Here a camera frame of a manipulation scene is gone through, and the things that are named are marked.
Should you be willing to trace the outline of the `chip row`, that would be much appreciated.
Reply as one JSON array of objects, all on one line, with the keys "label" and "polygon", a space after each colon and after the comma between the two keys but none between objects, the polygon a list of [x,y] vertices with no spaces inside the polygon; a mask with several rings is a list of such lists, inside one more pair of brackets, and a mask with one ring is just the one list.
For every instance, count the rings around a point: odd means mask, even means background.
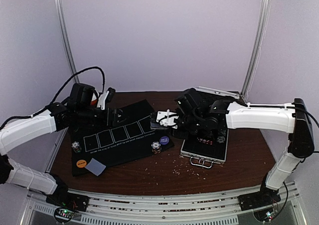
[{"label": "chip row", "polygon": [[217,139],[216,141],[218,143],[224,143],[226,141],[226,132],[227,130],[219,130],[217,134]]}]

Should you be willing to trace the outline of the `aluminium poker case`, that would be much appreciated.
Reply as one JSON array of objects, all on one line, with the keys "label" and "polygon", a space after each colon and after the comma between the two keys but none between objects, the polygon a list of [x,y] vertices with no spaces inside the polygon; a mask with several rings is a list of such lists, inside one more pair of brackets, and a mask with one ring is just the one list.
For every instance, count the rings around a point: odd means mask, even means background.
[{"label": "aluminium poker case", "polygon": [[[203,100],[225,100],[228,105],[231,102],[242,102],[242,96],[237,91],[223,91],[203,86],[194,88],[202,97]],[[197,137],[190,136],[183,141],[180,155],[189,158],[189,163],[194,166],[210,169],[214,164],[223,165],[226,162],[227,145],[228,145],[229,130],[227,127],[226,141],[218,143],[213,140],[213,145],[201,144],[197,141]]]}]

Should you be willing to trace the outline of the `poker chip stack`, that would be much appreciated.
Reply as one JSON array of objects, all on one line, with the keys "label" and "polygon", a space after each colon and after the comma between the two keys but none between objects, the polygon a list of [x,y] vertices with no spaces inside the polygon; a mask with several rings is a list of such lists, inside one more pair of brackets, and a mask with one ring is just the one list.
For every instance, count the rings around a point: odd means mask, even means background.
[{"label": "poker chip stack", "polygon": [[153,142],[151,148],[154,154],[159,154],[161,152],[161,144],[159,142]]},{"label": "poker chip stack", "polygon": [[71,148],[72,150],[75,152],[75,153],[81,153],[82,151],[82,148],[80,146],[80,143],[77,142],[77,141],[74,141],[72,144],[71,144]]}]

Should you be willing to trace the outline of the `black poker mat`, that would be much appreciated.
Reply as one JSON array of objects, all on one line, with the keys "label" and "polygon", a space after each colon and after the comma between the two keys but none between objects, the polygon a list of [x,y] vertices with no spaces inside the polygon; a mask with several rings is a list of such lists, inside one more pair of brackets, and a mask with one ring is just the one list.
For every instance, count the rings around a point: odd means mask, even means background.
[{"label": "black poker mat", "polygon": [[[152,156],[151,144],[167,136],[163,130],[151,129],[150,115],[154,109],[147,100],[127,105],[121,110],[125,117],[122,126],[69,129],[71,142],[79,142],[82,148],[81,153],[72,152],[72,176],[88,173],[85,168],[76,167],[78,160],[85,160],[88,164],[94,158],[109,168]],[[170,139],[167,145],[161,145],[161,151],[173,146]]]}]

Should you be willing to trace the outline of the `purple small blind button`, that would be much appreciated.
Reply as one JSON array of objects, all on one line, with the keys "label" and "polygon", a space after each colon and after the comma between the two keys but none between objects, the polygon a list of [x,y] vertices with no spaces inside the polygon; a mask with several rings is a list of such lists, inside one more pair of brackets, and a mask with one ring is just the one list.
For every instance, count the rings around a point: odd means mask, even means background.
[{"label": "purple small blind button", "polygon": [[163,136],[159,140],[159,143],[161,145],[167,145],[169,142],[170,142],[170,138],[168,136]]}]

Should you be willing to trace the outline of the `orange big blind button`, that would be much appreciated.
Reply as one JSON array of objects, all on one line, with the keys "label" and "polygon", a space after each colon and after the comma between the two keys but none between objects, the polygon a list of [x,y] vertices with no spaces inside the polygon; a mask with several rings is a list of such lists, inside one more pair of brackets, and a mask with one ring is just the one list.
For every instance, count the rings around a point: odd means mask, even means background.
[{"label": "orange big blind button", "polygon": [[76,167],[78,167],[78,168],[84,168],[84,167],[86,167],[87,166],[87,162],[85,161],[85,160],[78,160],[77,162],[76,162]]}]

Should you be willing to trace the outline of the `playing card deck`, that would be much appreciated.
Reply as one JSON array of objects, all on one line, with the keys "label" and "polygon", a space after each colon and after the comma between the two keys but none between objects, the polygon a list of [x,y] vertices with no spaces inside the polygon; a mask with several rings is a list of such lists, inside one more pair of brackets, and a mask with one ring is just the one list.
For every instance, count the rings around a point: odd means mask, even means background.
[{"label": "playing card deck", "polygon": [[156,121],[156,118],[157,118],[157,112],[151,113],[151,115],[150,115],[150,127],[151,127],[151,129],[154,129],[154,130],[166,130],[166,129],[168,129],[168,127],[160,125]]}]

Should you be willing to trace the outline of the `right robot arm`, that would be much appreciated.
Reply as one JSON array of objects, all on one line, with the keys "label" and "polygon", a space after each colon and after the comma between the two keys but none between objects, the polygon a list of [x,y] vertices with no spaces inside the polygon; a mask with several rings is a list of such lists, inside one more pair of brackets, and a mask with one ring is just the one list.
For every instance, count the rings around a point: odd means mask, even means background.
[{"label": "right robot arm", "polygon": [[178,131],[207,135],[212,130],[250,128],[289,135],[283,155],[265,175],[262,190],[255,196],[259,205],[267,205],[298,164],[315,151],[313,117],[302,99],[284,104],[251,104],[224,98],[198,104],[178,101],[178,105],[178,110],[167,113],[167,124]]}]

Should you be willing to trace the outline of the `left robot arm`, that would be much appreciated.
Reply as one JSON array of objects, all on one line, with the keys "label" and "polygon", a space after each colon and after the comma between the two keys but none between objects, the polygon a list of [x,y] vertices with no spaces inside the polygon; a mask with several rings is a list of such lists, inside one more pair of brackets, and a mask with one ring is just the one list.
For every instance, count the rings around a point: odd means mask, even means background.
[{"label": "left robot arm", "polygon": [[120,124],[123,112],[112,108],[69,109],[61,103],[53,103],[35,115],[16,117],[16,120],[0,128],[0,182],[14,184],[51,195],[61,207],[72,202],[67,186],[57,176],[36,171],[8,157],[14,148],[45,134],[51,134],[71,126],[102,126],[113,128]]}]

